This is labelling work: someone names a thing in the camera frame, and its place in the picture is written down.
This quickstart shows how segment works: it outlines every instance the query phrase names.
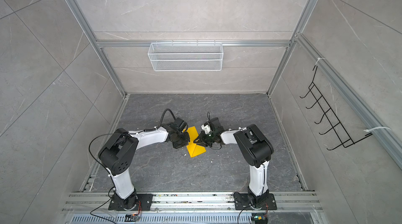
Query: yellow paper airplane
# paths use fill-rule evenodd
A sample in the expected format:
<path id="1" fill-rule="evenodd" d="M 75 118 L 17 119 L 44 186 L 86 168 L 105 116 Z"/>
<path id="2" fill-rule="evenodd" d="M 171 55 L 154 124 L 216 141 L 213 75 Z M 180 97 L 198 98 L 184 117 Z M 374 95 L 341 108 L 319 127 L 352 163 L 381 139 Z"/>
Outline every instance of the yellow paper airplane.
<path id="1" fill-rule="evenodd" d="M 195 126 L 190 127 L 187 130 L 187 132 L 190 135 L 190 142 L 187 145 L 187 150 L 188 150 L 188 154 L 190 154 L 190 157 L 193 158 L 197 155 L 200 155 L 200 154 L 206 152 L 207 150 L 205 150 L 205 147 L 199 146 L 194 143 L 194 140 L 198 137 L 198 132 L 197 132 L 197 129 L 195 128 Z"/>

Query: white wire basket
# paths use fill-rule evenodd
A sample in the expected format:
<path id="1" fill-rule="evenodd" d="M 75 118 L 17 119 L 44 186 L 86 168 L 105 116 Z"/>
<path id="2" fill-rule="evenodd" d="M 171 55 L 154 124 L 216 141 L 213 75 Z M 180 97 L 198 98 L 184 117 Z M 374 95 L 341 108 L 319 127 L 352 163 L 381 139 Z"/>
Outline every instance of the white wire basket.
<path id="1" fill-rule="evenodd" d="M 224 49 L 215 42 L 151 43 L 148 56 L 155 71 L 221 70 Z"/>

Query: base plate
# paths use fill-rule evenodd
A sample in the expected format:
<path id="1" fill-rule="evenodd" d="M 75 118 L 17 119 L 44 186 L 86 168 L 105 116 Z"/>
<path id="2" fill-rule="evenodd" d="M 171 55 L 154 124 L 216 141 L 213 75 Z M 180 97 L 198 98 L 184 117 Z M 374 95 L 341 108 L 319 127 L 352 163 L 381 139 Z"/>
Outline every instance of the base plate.
<path id="1" fill-rule="evenodd" d="M 119 201 L 117 200 L 117 195 L 114 194 L 112 199 L 110 200 L 108 210 L 117 210 L 117 211 L 126 211 L 122 206 L 119 205 Z M 141 209 L 142 211 L 149 211 L 151 209 L 152 204 L 152 193 L 137 193 L 137 198 L 141 201 Z M 137 211 L 139 204 L 136 204 L 135 207 L 131 211 Z"/>
<path id="2" fill-rule="evenodd" d="M 234 206 L 236 207 L 236 210 L 255 210 L 251 206 L 248 206 L 249 200 L 247 199 L 247 193 L 234 193 Z M 265 206 L 265 203 L 268 205 L 268 210 L 277 210 L 276 206 L 276 201 L 275 197 L 273 194 L 269 193 L 267 199 L 264 201 L 263 206 L 259 210 L 266 210 L 267 207 Z"/>

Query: white zip tie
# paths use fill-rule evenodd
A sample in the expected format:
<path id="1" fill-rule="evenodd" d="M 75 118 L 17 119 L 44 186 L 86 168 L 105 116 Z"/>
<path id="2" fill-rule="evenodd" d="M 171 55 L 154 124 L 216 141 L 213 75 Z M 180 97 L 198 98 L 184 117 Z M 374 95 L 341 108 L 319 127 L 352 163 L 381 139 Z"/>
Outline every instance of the white zip tie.
<path id="1" fill-rule="evenodd" d="M 370 131 L 373 131 L 373 130 L 376 130 L 376 129 L 388 129 L 388 130 L 391 130 L 391 128 L 389 128 L 389 127 L 377 126 L 377 127 L 371 128 L 371 129 L 363 130 L 363 131 L 365 131 L 365 132 L 370 132 Z"/>
<path id="2" fill-rule="evenodd" d="M 317 58 L 316 65 L 317 65 L 318 61 L 321 60 L 321 59 L 325 59 L 325 58 L 320 58 L 320 57 Z"/>

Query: dark gray work surface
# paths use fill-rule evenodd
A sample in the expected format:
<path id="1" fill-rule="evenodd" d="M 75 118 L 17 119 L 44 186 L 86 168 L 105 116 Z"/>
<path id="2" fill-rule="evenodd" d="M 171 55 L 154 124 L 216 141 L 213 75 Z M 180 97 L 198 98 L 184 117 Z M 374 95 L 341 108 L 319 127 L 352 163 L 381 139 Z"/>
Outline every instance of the dark gray work surface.
<path id="1" fill-rule="evenodd" d="M 270 191 L 301 191 L 289 152 L 274 112 L 264 94 L 138 94 L 130 95 L 119 127 L 127 131 L 158 125 L 165 108 L 195 126 L 218 117 L 224 129 L 255 124 L 274 147 L 268 169 Z M 166 113 L 164 123 L 173 119 Z M 136 152 L 129 168 L 137 191 L 247 191 L 249 165 L 236 144 L 207 151 L 190 158 L 187 148 L 173 149 L 172 143 L 145 146 Z M 113 186 L 100 168 L 92 191 L 106 192 Z"/>

